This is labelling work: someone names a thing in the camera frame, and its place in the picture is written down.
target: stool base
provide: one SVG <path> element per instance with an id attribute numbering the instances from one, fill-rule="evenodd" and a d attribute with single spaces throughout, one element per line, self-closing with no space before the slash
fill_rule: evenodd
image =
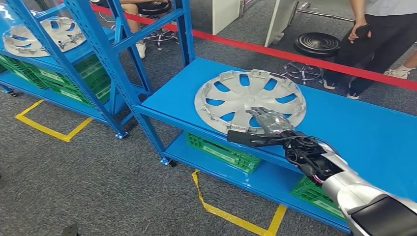
<path id="1" fill-rule="evenodd" d="M 291 78 L 302 80 L 305 85 L 306 81 L 319 80 L 323 83 L 324 71 L 320 67 L 292 61 L 284 66 L 285 75 Z"/>
<path id="2" fill-rule="evenodd" d="M 162 29 L 158 29 L 154 33 L 152 33 L 149 37 L 146 37 L 144 39 L 157 42 L 158 44 L 158 50 L 162 50 L 161 42 L 167 41 L 170 39 L 175 39 L 176 43 L 179 44 L 179 39 L 177 37 L 177 33 L 171 30 L 163 31 Z"/>

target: yellow floor marking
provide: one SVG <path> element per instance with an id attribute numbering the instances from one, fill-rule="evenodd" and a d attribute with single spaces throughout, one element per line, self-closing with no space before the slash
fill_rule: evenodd
<path id="1" fill-rule="evenodd" d="M 257 235 L 260 235 L 260 236 L 275 236 L 276 235 L 276 233 L 278 231 L 278 228 L 279 228 L 279 225 L 281 224 L 281 221 L 284 218 L 285 211 L 287 210 L 286 206 L 279 205 L 276 212 L 275 212 L 275 215 L 274 215 L 274 217 L 271 221 L 271 224 L 269 225 L 269 228 L 267 230 L 263 229 L 263 228 L 261 228 L 257 225 L 254 225 L 254 224 L 252 224 L 248 221 L 245 221 L 245 220 L 243 220 L 243 219 L 241 219 L 237 216 L 234 216 L 230 213 L 227 213 L 227 212 L 225 212 L 225 211 L 223 211 L 223 210 L 221 210 L 217 207 L 214 207 L 214 206 L 209 205 L 206 202 L 204 202 L 203 195 L 201 194 L 200 187 L 198 185 L 197 173 L 198 173 L 198 170 L 195 170 L 191 176 L 193 177 L 194 184 L 197 187 L 198 198 L 200 199 L 201 203 L 203 204 L 203 207 L 208 212 L 210 212 L 214 215 L 220 216 L 221 218 L 223 218 L 223 219 L 225 219 L 225 220 L 227 220 L 227 221 L 229 221 L 229 222 L 231 222 L 235 225 L 238 225 L 238 226 L 240 226 L 240 227 L 242 227 L 246 230 L 249 230 L 249 231 L 251 231 L 251 232 L 253 232 Z"/>
<path id="2" fill-rule="evenodd" d="M 21 122 L 39 130 L 42 131 L 46 134 L 49 134 L 57 139 L 69 142 L 72 137 L 74 137 L 78 132 L 80 132 L 88 123 L 90 123 L 93 119 L 92 118 L 87 118 L 85 121 L 83 121 L 81 124 L 79 124 L 74 130 L 72 130 L 69 134 L 61 134 L 53 129 L 50 129 L 44 125 L 41 125 L 29 118 L 27 118 L 25 116 L 26 113 L 28 113 L 29 111 L 31 111 L 33 108 L 37 107 L 39 104 L 41 104 L 43 102 L 43 100 L 39 100 L 37 102 L 35 102 L 33 105 L 31 105 L 30 107 L 28 107 L 26 110 L 22 111 L 21 113 L 17 114 L 15 116 L 16 119 L 20 120 Z"/>

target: green plastic crate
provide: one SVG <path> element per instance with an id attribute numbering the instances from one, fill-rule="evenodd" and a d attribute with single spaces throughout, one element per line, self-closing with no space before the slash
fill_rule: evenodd
<path id="1" fill-rule="evenodd" d="M 334 216 L 345 219 L 339 206 L 327 196 L 322 188 L 318 187 L 306 176 L 303 176 L 296 184 L 291 190 L 291 194 L 320 207 Z"/>
<path id="2" fill-rule="evenodd" d="M 19 76 L 20 78 L 32 83 L 33 85 L 37 86 L 40 89 L 46 89 L 47 86 L 44 82 L 42 82 L 37 76 L 35 76 L 31 71 L 18 71 L 9 69 L 10 72 Z"/>
<path id="3" fill-rule="evenodd" d="M 0 63 L 5 66 L 9 66 L 18 70 L 25 69 L 25 66 L 22 64 L 20 60 L 0 55 Z"/>
<path id="4" fill-rule="evenodd" d="M 230 147 L 225 147 L 186 131 L 184 133 L 187 138 L 187 143 L 190 146 L 195 147 L 214 157 L 217 157 L 218 159 L 225 161 L 247 173 L 252 173 L 261 161 L 259 158 L 250 154 L 238 151 Z"/>
<path id="5" fill-rule="evenodd" d="M 46 85 L 28 68 L 27 63 L 0 55 L 0 64 L 13 74 L 25 79 L 40 89 L 46 89 Z"/>
<path id="6" fill-rule="evenodd" d="M 54 92 L 72 98 L 91 106 L 90 102 L 81 91 L 69 86 L 62 86 L 53 81 L 45 81 L 45 84 Z M 90 85 L 92 92 L 97 96 L 98 100 L 104 104 L 110 99 L 110 78 L 107 75 L 99 78 L 94 84 Z"/>
<path id="7" fill-rule="evenodd" d="M 0 64 L 0 73 L 7 71 L 7 68 Z"/>
<path id="8" fill-rule="evenodd" d="M 88 86 L 93 84 L 98 78 L 107 74 L 96 55 L 88 57 L 84 61 L 75 65 L 74 68 Z M 31 70 L 44 81 L 53 81 L 63 86 L 76 88 L 74 83 L 72 83 L 72 81 L 65 75 L 36 66 L 31 66 Z"/>

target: black stool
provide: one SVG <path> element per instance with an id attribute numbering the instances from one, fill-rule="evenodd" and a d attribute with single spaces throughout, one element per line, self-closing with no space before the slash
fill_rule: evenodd
<path id="1" fill-rule="evenodd" d="M 329 59 L 339 52 L 340 40 L 326 33 L 305 33 L 300 35 L 294 42 L 294 48 L 304 56 L 317 59 Z M 285 74 L 302 80 L 303 84 L 309 80 L 319 79 L 323 82 L 323 69 L 292 61 L 285 65 Z"/>
<path id="2" fill-rule="evenodd" d="M 159 19 L 159 14 L 166 13 L 172 8 L 171 1 L 168 2 L 160 2 L 160 1 L 150 1 L 137 4 L 139 8 L 139 14 L 147 15 L 149 18 Z M 171 30 L 164 30 L 158 29 L 154 33 L 152 33 L 149 37 L 144 39 L 155 41 L 158 43 L 158 50 L 162 50 L 161 42 L 167 41 L 170 39 L 175 39 L 177 44 L 179 44 L 179 40 L 177 38 L 177 34 Z"/>

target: person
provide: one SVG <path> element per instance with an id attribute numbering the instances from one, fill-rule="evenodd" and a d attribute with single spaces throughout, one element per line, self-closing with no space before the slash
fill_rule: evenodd
<path id="1" fill-rule="evenodd" d="M 106 0 L 90 0 L 92 3 L 103 6 L 109 7 Z M 139 14 L 139 7 L 138 4 L 150 1 L 159 1 L 159 2 L 167 2 L 168 0 L 120 0 L 121 7 L 123 11 L 132 15 Z M 137 21 L 127 19 L 127 24 L 129 25 L 130 30 L 132 33 L 136 33 L 140 30 L 141 25 Z M 136 43 L 136 48 L 138 49 L 139 56 L 143 59 L 145 58 L 145 50 L 146 50 L 146 43 L 143 40 L 139 40 Z"/>
<path id="2" fill-rule="evenodd" d="M 384 73 L 417 40 L 417 0 L 350 0 L 355 15 L 355 25 L 343 38 L 335 63 L 355 66 L 366 57 L 373 59 L 365 70 Z M 359 27 L 370 25 L 365 37 L 356 34 Z M 335 89 L 344 74 L 325 73 L 324 87 Z M 356 78 L 349 83 L 348 98 L 359 95 L 373 81 Z"/>
<path id="3" fill-rule="evenodd" d="M 408 58 L 408 60 L 397 69 L 389 69 L 385 72 L 386 75 L 398 77 L 400 79 L 407 79 L 410 71 L 417 67 L 417 51 Z"/>

